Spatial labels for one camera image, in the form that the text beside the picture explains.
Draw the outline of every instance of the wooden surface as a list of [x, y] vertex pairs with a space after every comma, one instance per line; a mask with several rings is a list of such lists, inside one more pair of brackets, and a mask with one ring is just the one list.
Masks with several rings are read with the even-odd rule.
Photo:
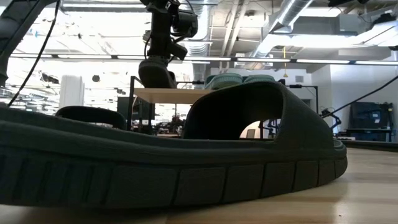
[[70, 210], [0, 205], [0, 224], [398, 223], [398, 153], [349, 149], [348, 170], [310, 190], [220, 206]]
[[134, 94], [149, 103], [194, 104], [211, 90], [135, 88]]

